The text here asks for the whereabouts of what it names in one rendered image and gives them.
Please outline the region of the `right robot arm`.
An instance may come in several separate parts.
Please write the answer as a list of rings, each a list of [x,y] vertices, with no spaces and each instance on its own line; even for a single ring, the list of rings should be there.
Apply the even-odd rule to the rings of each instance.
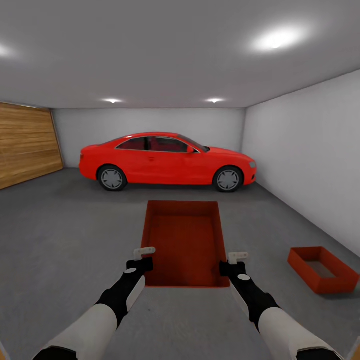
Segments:
[[[263,292],[246,273],[243,261],[248,252],[230,252],[228,262],[219,263],[222,277],[229,277],[231,292],[255,326],[274,360],[344,360],[334,349],[295,321],[276,304],[273,296]]]

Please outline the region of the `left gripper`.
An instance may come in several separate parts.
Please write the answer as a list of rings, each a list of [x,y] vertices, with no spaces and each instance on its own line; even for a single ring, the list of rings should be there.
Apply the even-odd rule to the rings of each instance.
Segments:
[[[142,266],[145,272],[149,272],[149,271],[152,271],[154,269],[154,267],[153,267],[153,258],[152,257],[144,257],[142,260],[138,260],[138,261],[129,260],[126,263],[127,268],[133,267],[135,265]]]

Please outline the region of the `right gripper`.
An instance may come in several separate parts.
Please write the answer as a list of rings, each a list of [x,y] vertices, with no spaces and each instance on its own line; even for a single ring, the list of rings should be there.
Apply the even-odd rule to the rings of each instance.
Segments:
[[[246,266],[243,261],[237,262],[237,264],[229,264],[228,262],[220,262],[219,263],[219,272],[222,277],[229,277],[231,272],[234,270],[240,270],[246,273]]]

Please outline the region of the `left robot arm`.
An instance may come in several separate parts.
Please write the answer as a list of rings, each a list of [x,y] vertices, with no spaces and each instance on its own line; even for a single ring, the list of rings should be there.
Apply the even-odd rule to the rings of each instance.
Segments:
[[[142,294],[145,272],[152,271],[155,247],[134,250],[134,260],[95,305],[63,333],[48,342],[31,360],[102,360],[117,328]]]

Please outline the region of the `storage box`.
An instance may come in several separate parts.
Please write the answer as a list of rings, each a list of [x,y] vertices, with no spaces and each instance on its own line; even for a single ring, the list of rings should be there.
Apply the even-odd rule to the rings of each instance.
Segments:
[[[145,288],[220,289],[231,286],[220,275],[227,263],[217,201],[149,200],[141,249],[155,247]]]
[[[335,278],[321,278],[308,264],[319,261]],[[360,275],[324,247],[291,248],[288,261],[315,294],[353,292]]]

